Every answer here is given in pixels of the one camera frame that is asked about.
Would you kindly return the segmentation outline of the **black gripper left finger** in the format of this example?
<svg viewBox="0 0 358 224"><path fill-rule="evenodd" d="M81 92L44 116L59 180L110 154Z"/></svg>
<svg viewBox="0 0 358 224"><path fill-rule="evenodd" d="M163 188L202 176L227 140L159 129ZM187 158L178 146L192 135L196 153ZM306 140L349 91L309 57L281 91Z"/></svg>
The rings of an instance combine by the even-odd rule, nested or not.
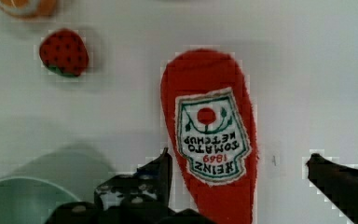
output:
<svg viewBox="0 0 358 224"><path fill-rule="evenodd" d="M169 207L172 156L164 150L132 175L116 175L94 190L94 201L65 203L45 224L216 224L206 216Z"/></svg>

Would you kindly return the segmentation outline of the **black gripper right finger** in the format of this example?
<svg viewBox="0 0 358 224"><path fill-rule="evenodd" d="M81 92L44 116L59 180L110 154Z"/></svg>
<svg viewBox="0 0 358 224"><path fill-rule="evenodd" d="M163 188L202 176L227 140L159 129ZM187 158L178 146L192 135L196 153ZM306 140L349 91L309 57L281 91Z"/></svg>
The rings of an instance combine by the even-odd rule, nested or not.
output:
<svg viewBox="0 0 358 224"><path fill-rule="evenodd" d="M313 153L306 162L308 180L350 221L358 224L358 169Z"/></svg>

